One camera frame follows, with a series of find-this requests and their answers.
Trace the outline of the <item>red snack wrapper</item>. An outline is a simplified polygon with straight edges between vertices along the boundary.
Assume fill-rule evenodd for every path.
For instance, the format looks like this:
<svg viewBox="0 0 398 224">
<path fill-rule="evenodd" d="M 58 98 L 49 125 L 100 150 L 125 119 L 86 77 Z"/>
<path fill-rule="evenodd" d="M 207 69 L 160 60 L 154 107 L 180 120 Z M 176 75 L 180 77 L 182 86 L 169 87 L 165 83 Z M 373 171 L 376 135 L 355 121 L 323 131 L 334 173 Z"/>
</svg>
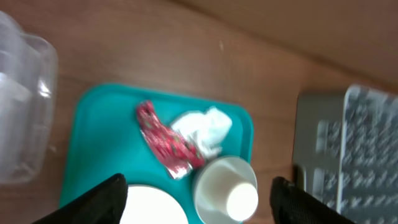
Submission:
<svg viewBox="0 0 398 224">
<path fill-rule="evenodd" d="M 182 179 L 205 165 L 206 159 L 193 143 L 161 122 L 151 101 L 137 105 L 136 119 L 145 142 L 171 178 Z"/>
</svg>

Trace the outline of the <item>large white plate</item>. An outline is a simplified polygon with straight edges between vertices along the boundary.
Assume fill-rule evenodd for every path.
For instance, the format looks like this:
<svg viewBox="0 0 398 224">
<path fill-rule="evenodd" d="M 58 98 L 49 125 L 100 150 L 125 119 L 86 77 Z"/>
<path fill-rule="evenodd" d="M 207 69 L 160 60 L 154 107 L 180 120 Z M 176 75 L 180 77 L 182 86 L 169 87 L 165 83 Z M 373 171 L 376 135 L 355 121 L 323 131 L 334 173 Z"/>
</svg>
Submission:
<svg viewBox="0 0 398 224">
<path fill-rule="evenodd" d="M 120 224 L 188 224 L 181 205 L 167 192 L 149 185 L 130 185 Z"/>
</svg>

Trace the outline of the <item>white tissue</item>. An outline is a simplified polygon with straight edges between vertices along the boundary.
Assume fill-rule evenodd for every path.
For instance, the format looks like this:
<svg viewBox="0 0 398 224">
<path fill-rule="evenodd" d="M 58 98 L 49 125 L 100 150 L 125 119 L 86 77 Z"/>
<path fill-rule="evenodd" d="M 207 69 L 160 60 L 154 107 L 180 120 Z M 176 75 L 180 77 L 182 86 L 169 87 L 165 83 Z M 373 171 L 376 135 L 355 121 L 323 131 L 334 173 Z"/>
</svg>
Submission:
<svg viewBox="0 0 398 224">
<path fill-rule="evenodd" d="M 170 127 L 198 149 L 206 159 L 212 159 L 222 152 L 221 142 L 233 125 L 232 119 L 223 111 L 212 106 L 205 112 L 188 111 L 175 119 Z"/>
</svg>

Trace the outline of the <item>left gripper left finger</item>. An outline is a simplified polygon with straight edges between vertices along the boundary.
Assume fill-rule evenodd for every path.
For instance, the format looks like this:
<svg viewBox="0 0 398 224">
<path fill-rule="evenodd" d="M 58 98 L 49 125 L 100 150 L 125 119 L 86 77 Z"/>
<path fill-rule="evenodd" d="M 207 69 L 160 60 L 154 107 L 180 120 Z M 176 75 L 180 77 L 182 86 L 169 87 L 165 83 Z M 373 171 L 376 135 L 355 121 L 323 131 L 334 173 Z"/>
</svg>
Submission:
<svg viewBox="0 0 398 224">
<path fill-rule="evenodd" d="M 125 176 L 114 174 L 33 224 L 119 224 L 126 206 Z"/>
</svg>

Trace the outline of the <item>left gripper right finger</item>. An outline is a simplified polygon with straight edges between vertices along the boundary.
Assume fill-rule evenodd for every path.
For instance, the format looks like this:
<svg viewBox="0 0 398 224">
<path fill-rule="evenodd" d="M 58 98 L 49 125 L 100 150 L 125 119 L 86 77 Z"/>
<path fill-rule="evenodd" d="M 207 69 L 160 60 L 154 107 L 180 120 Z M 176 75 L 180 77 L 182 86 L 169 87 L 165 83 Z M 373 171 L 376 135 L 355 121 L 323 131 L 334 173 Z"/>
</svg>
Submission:
<svg viewBox="0 0 398 224">
<path fill-rule="evenodd" d="M 354 224 L 283 177 L 272 180 L 269 202 L 276 224 Z"/>
</svg>

